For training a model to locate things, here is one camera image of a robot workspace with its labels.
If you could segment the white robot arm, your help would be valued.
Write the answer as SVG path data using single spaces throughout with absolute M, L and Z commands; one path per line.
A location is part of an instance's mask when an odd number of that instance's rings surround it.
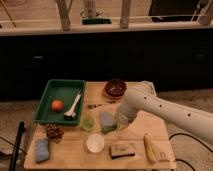
M 155 114 L 213 144 L 213 113 L 161 99 L 144 87 L 127 89 L 116 111 L 117 122 L 127 126 L 140 111 Z

